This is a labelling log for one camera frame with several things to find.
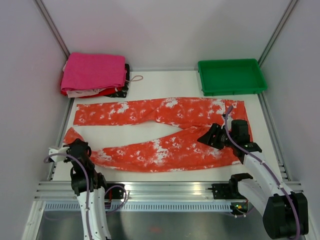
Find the orange white tie-dye trousers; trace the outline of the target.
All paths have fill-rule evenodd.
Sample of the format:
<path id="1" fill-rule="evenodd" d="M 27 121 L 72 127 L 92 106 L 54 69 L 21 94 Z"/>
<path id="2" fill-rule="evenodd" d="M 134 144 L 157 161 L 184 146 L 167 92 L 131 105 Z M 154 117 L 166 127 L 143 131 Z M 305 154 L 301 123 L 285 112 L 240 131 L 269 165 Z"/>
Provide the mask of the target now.
<path id="1" fill-rule="evenodd" d="M 155 136 L 147 129 L 144 142 L 112 146 L 110 142 L 92 149 L 91 160 L 98 166 L 126 172 L 161 173 L 219 168 L 238 164 L 230 149 L 218 150 L 198 139 L 212 124 L 224 125 L 227 109 L 233 110 L 229 120 L 247 120 L 241 100 L 205 97 L 169 97 L 78 104 L 73 126 L 63 139 L 69 144 L 81 138 L 76 127 L 136 126 L 156 123 L 177 128 L 171 134 Z"/>

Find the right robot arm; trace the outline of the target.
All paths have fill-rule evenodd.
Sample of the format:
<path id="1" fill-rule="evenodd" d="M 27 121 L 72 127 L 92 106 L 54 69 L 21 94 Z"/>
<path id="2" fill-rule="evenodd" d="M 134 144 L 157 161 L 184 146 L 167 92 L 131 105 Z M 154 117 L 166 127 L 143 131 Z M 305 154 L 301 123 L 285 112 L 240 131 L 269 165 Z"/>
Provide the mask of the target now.
<path id="1" fill-rule="evenodd" d="M 233 198 L 246 198 L 261 214 L 264 229 L 271 239 L 296 239 L 309 232 L 308 200 L 302 192 L 295 193 L 275 175 L 259 145 L 251 141 L 246 120 L 232 120 L 231 128 L 212 124 L 197 140 L 209 147 L 232 153 L 250 171 L 233 174 L 228 193 Z"/>

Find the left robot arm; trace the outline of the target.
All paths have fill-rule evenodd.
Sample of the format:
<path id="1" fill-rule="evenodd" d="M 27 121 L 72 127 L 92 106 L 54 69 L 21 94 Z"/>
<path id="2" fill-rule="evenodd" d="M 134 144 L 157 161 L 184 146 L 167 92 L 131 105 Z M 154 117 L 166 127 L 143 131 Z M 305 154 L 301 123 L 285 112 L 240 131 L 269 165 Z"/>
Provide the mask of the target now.
<path id="1" fill-rule="evenodd" d="M 88 143 L 77 138 L 66 144 L 67 157 L 65 163 L 70 162 L 71 188 L 80 206 L 85 240 L 110 240 L 111 234 L 107 225 L 105 211 L 105 197 L 109 193 L 102 173 L 95 170 L 91 161 L 91 148 Z"/>

